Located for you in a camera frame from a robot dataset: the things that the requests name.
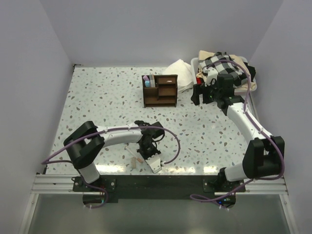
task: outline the glass panel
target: glass panel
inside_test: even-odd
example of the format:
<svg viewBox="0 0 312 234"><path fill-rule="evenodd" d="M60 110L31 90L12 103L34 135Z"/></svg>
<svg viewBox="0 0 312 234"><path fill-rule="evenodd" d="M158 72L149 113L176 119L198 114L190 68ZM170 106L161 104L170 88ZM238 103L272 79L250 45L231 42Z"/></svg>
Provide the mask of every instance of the glass panel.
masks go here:
<svg viewBox="0 0 312 234"><path fill-rule="evenodd" d="M120 200L89 210L81 195L40 195L30 234L288 234L278 195L238 195L226 211L191 200Z"/></svg>

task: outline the gray wall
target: gray wall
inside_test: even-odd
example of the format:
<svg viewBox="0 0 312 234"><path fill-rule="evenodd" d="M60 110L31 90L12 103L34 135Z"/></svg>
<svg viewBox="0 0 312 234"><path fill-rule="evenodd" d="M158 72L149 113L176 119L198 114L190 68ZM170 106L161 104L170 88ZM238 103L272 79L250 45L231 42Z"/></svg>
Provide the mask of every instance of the gray wall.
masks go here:
<svg viewBox="0 0 312 234"><path fill-rule="evenodd" d="M312 1L285 0L251 62L261 122L286 142L285 178L302 233L312 232Z"/></svg>
<svg viewBox="0 0 312 234"><path fill-rule="evenodd" d="M282 0L40 0L71 61L190 62L199 50L250 59Z"/></svg>
<svg viewBox="0 0 312 234"><path fill-rule="evenodd" d="M72 66L38 0L2 0L0 31L0 233L14 234L51 150Z"/></svg>

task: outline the black and white checkered cloth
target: black and white checkered cloth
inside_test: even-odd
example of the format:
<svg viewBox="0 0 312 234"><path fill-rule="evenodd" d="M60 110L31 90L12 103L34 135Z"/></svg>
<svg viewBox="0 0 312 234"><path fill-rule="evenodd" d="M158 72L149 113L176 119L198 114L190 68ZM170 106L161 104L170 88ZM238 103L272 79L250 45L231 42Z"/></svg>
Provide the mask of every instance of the black and white checkered cloth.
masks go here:
<svg viewBox="0 0 312 234"><path fill-rule="evenodd" d="M219 61L219 60L229 60L233 61L227 53L217 52L214 56L209 57L205 60L200 60L199 65L202 68L203 75L208 75L207 67L212 64L213 62ZM215 68L219 74L230 74L234 78L234 87L240 87L243 84L247 83L247 76L246 74L237 66L235 66L232 63L229 62L223 62L223 63L216 63L212 66Z"/></svg>

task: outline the white basket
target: white basket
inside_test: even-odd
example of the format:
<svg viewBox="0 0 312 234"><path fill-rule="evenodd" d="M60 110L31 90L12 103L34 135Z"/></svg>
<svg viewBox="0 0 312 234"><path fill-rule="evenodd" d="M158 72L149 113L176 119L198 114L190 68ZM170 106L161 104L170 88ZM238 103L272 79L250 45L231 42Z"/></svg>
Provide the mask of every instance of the white basket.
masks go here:
<svg viewBox="0 0 312 234"><path fill-rule="evenodd" d="M243 60L243 62L247 62L247 59L240 56ZM197 71L198 71L198 65L199 65L199 59L198 58L193 58L191 60L191 67L192 67L192 77L193 77L193 82L194 84L197 84L197 80L196 80L196 75L197 75ZM257 89L257 84L253 87L253 89L250 90L250 92L253 92ZM235 89L235 94L237 95L243 95L246 94L246 90L242 90L241 88L236 88Z"/></svg>

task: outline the black mounting plate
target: black mounting plate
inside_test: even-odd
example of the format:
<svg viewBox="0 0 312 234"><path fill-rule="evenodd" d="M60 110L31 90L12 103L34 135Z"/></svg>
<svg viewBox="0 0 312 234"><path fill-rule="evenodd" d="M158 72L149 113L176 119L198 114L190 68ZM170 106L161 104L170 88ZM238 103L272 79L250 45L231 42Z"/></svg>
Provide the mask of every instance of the black mounting plate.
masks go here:
<svg viewBox="0 0 312 234"><path fill-rule="evenodd" d="M109 193L109 202L119 199L190 199L191 194L210 198L215 192L229 192L243 181L226 182L218 189L211 184L216 175L101 175L92 184L102 186ZM98 192L86 187L80 176L74 177L73 192ZM245 192L243 187L238 192Z"/></svg>

